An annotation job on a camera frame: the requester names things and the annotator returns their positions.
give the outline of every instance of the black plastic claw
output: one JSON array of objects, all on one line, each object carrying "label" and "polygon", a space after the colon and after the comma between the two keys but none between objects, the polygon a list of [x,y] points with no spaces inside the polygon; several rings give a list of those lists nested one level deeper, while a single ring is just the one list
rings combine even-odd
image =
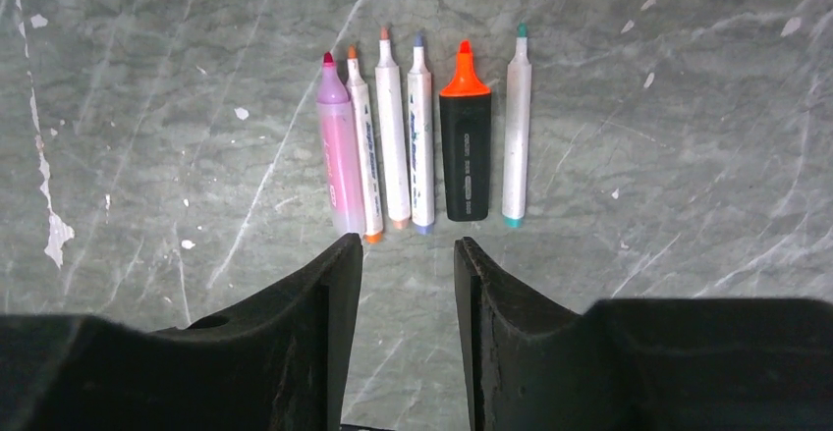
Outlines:
[{"label": "black plastic claw", "polygon": [[186,330],[0,317],[0,429],[339,429],[361,240]]},{"label": "black plastic claw", "polygon": [[616,299],[585,315],[455,244],[472,431],[833,429],[833,306]]}]

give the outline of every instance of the black highlighter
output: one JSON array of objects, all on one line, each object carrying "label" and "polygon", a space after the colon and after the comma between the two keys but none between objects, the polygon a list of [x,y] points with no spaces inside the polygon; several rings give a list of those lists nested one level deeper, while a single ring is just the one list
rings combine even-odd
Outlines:
[{"label": "black highlighter", "polygon": [[460,43],[454,78],[440,91],[440,127],[448,219],[484,220],[489,215],[492,91],[474,73],[468,40]]}]

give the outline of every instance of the pink highlighter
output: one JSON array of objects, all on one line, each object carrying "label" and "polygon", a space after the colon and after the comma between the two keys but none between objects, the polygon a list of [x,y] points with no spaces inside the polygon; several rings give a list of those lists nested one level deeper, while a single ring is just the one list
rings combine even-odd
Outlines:
[{"label": "pink highlighter", "polygon": [[318,120],[324,164],[327,167],[333,226],[339,235],[364,233],[364,203],[356,140],[356,122],[350,95],[336,72],[333,55],[324,53],[318,86]]}]

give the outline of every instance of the white marker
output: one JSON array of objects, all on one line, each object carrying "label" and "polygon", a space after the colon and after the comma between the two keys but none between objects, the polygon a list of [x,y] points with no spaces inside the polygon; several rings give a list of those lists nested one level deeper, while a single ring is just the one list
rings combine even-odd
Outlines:
[{"label": "white marker", "polygon": [[408,121],[411,133],[411,212],[416,230],[430,235],[434,226],[434,126],[431,73],[425,67],[422,35],[414,39],[414,65],[408,72]]},{"label": "white marker", "polygon": [[385,166],[385,199],[388,217],[394,228],[408,227],[411,198],[408,194],[408,158],[405,154],[405,125],[402,121],[402,83],[399,66],[393,61],[388,29],[383,27],[376,66],[376,100],[379,104],[379,131],[382,137],[382,162]]},{"label": "white marker", "polygon": [[373,142],[373,119],[370,116],[370,91],[359,73],[356,47],[347,51],[347,91],[356,116],[356,136],[359,139],[361,193],[364,198],[364,238],[376,243],[382,240],[385,224],[382,218],[382,197],[379,194],[379,173],[376,167],[376,143]]},{"label": "white marker", "polygon": [[527,26],[518,26],[515,57],[506,72],[506,146],[503,162],[503,220],[519,228],[527,210],[527,155],[532,64],[527,58]]}]

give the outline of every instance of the blue marker tip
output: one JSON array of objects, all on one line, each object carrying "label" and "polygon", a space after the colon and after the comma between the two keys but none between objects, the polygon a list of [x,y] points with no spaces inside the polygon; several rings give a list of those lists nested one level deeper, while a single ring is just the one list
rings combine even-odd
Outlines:
[{"label": "blue marker tip", "polygon": [[414,224],[414,227],[416,228],[416,232],[419,233],[420,235],[426,235],[427,236],[427,235],[430,235],[431,232],[434,231],[434,226],[433,225],[428,225],[427,227],[422,227],[420,225]]},{"label": "blue marker tip", "polygon": [[503,223],[506,224],[509,228],[520,228],[521,225],[524,223],[523,218],[509,218],[507,216],[503,217]]}]

